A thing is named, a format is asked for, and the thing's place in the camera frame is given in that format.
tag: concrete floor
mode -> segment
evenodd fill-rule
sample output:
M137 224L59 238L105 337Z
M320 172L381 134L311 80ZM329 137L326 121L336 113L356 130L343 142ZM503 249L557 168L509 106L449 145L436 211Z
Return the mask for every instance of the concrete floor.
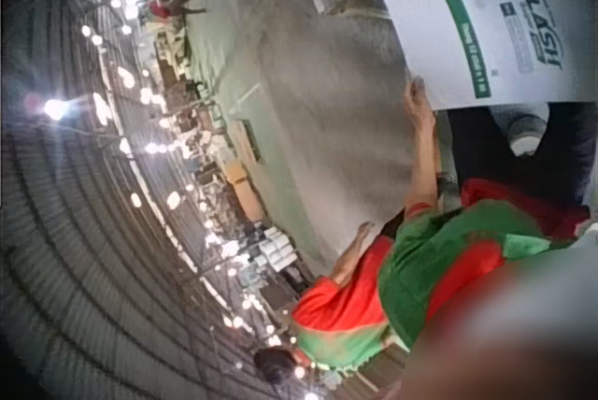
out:
M404 60L389 21L322 17L312 0L200 0L193 66L228 121L246 119L263 162L249 166L272 219L316 272L366 220L402 206L410 129Z

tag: hand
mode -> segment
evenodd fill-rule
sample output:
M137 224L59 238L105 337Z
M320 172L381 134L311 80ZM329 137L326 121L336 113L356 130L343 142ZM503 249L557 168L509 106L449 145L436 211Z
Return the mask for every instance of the hand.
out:
M364 222L357 229L357 236L360 238L365 238L372 231L373 227L374 227L374 224L372 222L370 222L370 221Z
M434 129L436 116L430 107L421 77L409 79L405 90L405 111L417 131Z

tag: person in background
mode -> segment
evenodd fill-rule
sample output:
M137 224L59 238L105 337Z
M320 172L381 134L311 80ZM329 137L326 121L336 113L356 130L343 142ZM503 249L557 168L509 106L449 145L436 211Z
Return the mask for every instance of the person in background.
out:
M151 15L158 19L168 20L172 17L189 14L203 14L205 9L189 9L183 5L192 0L151 0L148 3L148 9Z
M492 291L507 262L566 248L589 217L582 206L596 152L596 105L551 104L531 157L517 158L486 107L448 112L463 210L438 211L435 116L422 79L407 86L415 156L406 220L378 274L394 332L412 348L424 325L442 335L470 299Z

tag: printed logo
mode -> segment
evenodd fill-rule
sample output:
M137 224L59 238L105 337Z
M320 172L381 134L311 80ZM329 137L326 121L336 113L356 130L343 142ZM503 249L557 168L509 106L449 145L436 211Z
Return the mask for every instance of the printed logo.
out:
M531 32L530 35L538 61L562 69L562 42L559 34L554 30L556 25L548 2L546 0L525 0L525 4L535 26L535 32Z

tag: red and green shirt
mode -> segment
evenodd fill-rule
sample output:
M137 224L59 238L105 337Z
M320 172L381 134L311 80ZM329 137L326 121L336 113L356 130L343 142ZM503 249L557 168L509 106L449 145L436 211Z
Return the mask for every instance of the red and green shirt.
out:
M377 272L392 247L378 236L351 281L340 287L321 277L292 312L297 346L321 368L357 369L383 349L389 323L377 294Z
M408 212L380 268L380 301L409 348L448 300L482 289L479 279L507 262L566 247L587 219L587 210L563 211L480 179L465 184L462 203L463 212L450 218L429 207ZM459 305L443 308L443 323Z

